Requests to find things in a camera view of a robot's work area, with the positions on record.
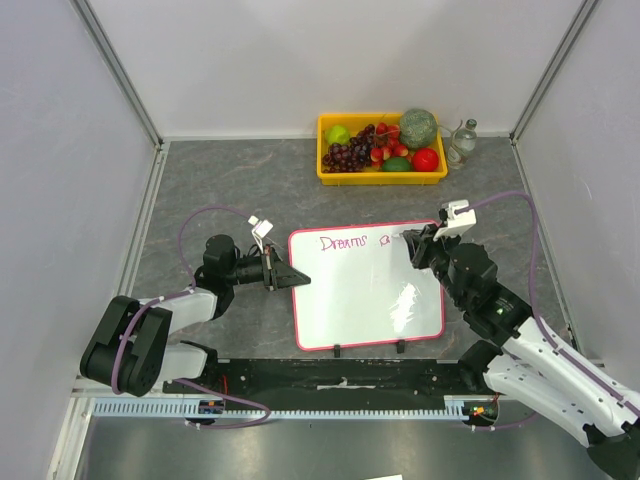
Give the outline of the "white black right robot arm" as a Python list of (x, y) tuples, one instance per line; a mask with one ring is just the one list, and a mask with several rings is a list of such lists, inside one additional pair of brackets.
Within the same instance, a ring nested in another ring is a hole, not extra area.
[(535, 318), (532, 307), (498, 281), (483, 246), (440, 237), (434, 225), (401, 237), (412, 267), (431, 271), (481, 338), (461, 359), (460, 386), (514, 398), (571, 435), (609, 477), (638, 478), (638, 392)]

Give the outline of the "pink framed whiteboard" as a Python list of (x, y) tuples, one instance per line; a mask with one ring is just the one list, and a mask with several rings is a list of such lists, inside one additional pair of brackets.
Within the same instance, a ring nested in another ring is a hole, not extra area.
[(311, 278), (292, 291), (296, 343), (303, 351), (418, 341), (445, 330), (442, 287), (412, 267), (405, 241), (426, 221), (301, 229), (288, 239), (291, 266)]

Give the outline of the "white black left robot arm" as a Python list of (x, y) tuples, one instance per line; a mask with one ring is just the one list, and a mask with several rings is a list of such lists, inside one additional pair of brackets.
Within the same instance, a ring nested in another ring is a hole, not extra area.
[(146, 395), (158, 381), (184, 377), (198, 393), (219, 382), (209, 352), (195, 344), (168, 346), (176, 330), (220, 318), (238, 285), (260, 284), (268, 291), (309, 285), (311, 278), (282, 260), (274, 246), (255, 245), (243, 255), (228, 235), (205, 244), (196, 284), (155, 299), (119, 295), (106, 307), (80, 360), (80, 374), (116, 394)]

